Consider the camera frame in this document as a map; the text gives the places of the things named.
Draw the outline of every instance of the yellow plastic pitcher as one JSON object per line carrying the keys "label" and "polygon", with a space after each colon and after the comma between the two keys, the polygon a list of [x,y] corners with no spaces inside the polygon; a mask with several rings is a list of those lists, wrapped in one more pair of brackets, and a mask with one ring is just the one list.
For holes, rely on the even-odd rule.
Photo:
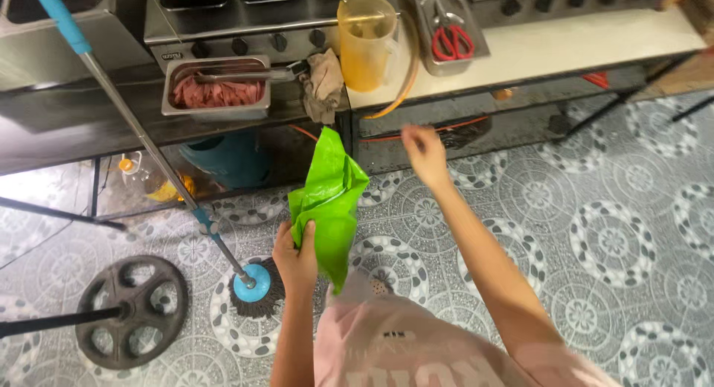
{"label": "yellow plastic pitcher", "polygon": [[340,0],[337,24],[345,84],[355,91],[375,90],[396,44],[394,8],[387,0]]}

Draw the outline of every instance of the label on stove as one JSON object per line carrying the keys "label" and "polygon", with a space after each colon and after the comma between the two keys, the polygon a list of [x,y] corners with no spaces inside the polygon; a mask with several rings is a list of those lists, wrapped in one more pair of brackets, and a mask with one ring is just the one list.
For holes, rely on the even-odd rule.
{"label": "label on stove", "polygon": [[183,54],[180,52],[167,52],[165,54],[161,54],[161,58],[163,60],[183,59]]}

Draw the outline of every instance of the hand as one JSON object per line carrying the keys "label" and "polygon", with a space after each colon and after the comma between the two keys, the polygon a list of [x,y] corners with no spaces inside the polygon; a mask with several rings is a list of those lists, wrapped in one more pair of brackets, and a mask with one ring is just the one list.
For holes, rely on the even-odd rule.
{"label": "hand", "polygon": [[285,285],[287,298],[312,299],[317,282],[317,259],[315,258],[315,221],[308,221],[303,232],[303,245],[298,251],[290,233],[290,221],[278,229],[273,247],[273,260]]}
{"label": "hand", "polygon": [[434,129],[406,125],[402,127],[402,142],[414,172],[432,191],[451,184],[446,169],[446,148]]}

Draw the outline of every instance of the white countertop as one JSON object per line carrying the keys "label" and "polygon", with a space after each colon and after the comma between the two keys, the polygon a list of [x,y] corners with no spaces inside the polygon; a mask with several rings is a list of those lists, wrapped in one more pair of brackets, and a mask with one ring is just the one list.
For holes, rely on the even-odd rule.
{"label": "white countertop", "polygon": [[[597,13],[483,32],[491,50],[489,57],[473,61],[466,72],[446,77],[432,76],[421,63],[408,98],[706,48],[678,7],[666,12],[633,9]],[[408,43],[406,36],[399,37],[401,56],[410,56]],[[353,109],[386,104],[396,98],[409,59],[394,62],[395,67],[388,70],[389,81],[377,90],[347,89]]]}

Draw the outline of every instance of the stainless steel container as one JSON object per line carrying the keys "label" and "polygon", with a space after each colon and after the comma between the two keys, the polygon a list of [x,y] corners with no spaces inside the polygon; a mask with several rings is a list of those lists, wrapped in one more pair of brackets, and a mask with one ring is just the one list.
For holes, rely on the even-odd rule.
{"label": "stainless steel container", "polygon": [[270,108],[269,81],[265,83],[263,98],[252,105],[239,105],[237,107],[216,108],[178,108],[174,105],[172,95],[179,81],[196,72],[204,74],[230,74],[245,72],[250,69],[265,69],[270,67],[270,59],[266,55],[253,55],[232,58],[186,59],[174,60],[166,68],[166,82],[164,96],[161,100],[161,113],[164,115],[190,115],[200,120],[237,120],[237,119],[262,119],[268,116]]}
{"label": "stainless steel container", "polygon": [[468,59],[439,61],[431,51],[431,39],[438,28],[438,15],[436,14],[436,0],[414,0],[419,36],[421,38],[422,57],[426,70],[433,76],[449,76],[466,71],[469,64],[479,57],[491,55],[488,51],[486,39],[481,28],[473,20],[469,3],[466,0],[439,0],[445,8],[448,17],[454,24],[460,25],[469,35],[476,50]]}
{"label": "stainless steel container", "polygon": [[[140,43],[146,0],[62,0],[108,70],[154,63]],[[37,0],[2,0],[0,91],[89,78]]]}

